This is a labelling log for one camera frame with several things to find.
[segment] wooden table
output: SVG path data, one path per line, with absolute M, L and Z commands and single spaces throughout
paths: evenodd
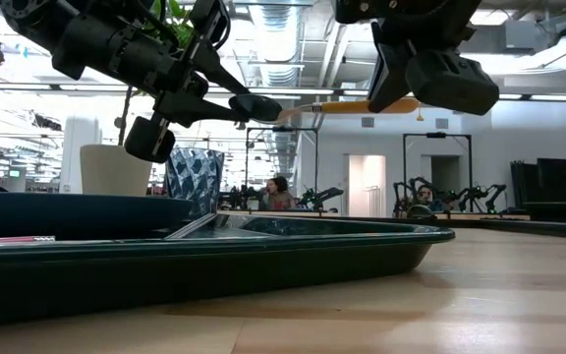
M 339 217 L 339 212 L 317 211 L 248 211 L 248 210 L 220 210 L 217 213 L 226 215 L 255 215 L 255 216 L 283 216 L 283 217 Z
M 566 354 L 566 239 L 457 230 L 411 274 L 11 325 L 0 353 Z
M 531 218 L 529 215 L 520 215 L 520 214 L 488 214 L 488 213 L 479 213 L 479 212 L 452 212 L 451 214 L 446 214 L 444 212 L 436 212 L 434 214 L 437 219 L 446 220 L 482 220 L 482 219 L 499 219 L 499 220 L 523 220 L 523 221 L 530 221 Z M 404 211 L 399 212 L 399 218 L 407 218 L 407 215 Z

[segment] pillar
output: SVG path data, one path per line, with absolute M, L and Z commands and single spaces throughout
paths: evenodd
M 81 114 L 71 115 L 65 120 L 60 193 L 81 194 L 83 192 L 80 148 L 101 143 L 102 134 L 97 117 Z

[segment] doorway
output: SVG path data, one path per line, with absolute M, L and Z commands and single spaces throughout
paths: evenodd
M 347 158 L 346 212 L 348 216 L 385 217 L 385 156 L 347 155 Z
M 460 191 L 460 156 L 432 156 L 430 182 L 440 191 Z

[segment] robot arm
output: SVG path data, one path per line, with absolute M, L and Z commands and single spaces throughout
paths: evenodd
M 125 148 L 141 159 L 163 162 L 175 143 L 170 123 L 190 127 L 211 117 L 251 118 L 246 110 L 204 100 L 207 80 L 234 94 L 250 92 L 222 67 L 216 52 L 231 22 L 222 0 L 195 3 L 189 14 L 194 34 L 187 43 L 149 13 L 150 5 L 149 0 L 0 0 L 8 25 L 48 49 L 54 69 L 77 80 L 90 67 L 155 97 L 151 120 L 137 117 Z M 163 40 L 148 35 L 141 22 L 153 24 Z
M 506 190 L 506 185 L 492 185 L 488 187 L 488 189 L 486 189 L 486 194 L 488 194 L 488 192 L 493 189 L 495 189 L 495 193 L 486 201 L 486 203 L 484 203 L 486 205 L 486 211 L 488 213 L 497 213 L 497 211 L 495 210 L 495 200 L 503 191 Z
M 421 102 L 483 115 L 499 88 L 480 63 L 460 57 L 481 0 L 333 0 L 335 20 L 371 24 L 378 52 L 369 110 L 379 112 L 412 92 Z
M 460 192 L 460 194 L 463 194 L 466 191 L 466 196 L 464 197 L 464 199 L 461 202 L 458 203 L 458 208 L 460 209 L 460 211 L 464 211 L 467 208 L 467 202 L 473 201 L 473 202 L 475 202 L 475 206 L 478 209 L 478 211 L 483 212 L 481 210 L 480 205 L 478 205 L 477 200 L 482 199 L 482 198 L 486 198 L 488 196 L 489 190 L 490 190 L 490 188 L 483 191 L 481 189 L 481 187 L 467 188 L 467 189 L 463 190 L 462 192 Z

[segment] metal frame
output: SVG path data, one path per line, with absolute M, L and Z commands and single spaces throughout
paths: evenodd
M 473 188 L 473 144 L 471 134 L 438 134 L 438 133 L 405 133 L 403 134 L 403 183 L 408 184 L 408 159 L 407 159 L 407 140 L 408 137 L 425 137 L 427 139 L 446 139 L 448 137 L 466 138 L 469 143 L 469 188 Z M 404 196 L 408 195 L 407 188 L 403 187 Z M 470 202 L 471 212 L 473 212 L 473 201 Z
M 318 190 L 318 128 L 246 128 L 246 170 L 244 183 L 248 187 L 248 161 L 249 159 L 249 144 L 251 140 L 252 131 L 270 131 L 270 132 L 280 132 L 280 133 L 291 133 L 291 132 L 313 132 L 315 135 L 315 141 L 313 146 L 315 147 L 315 164 L 313 168 L 313 191 Z

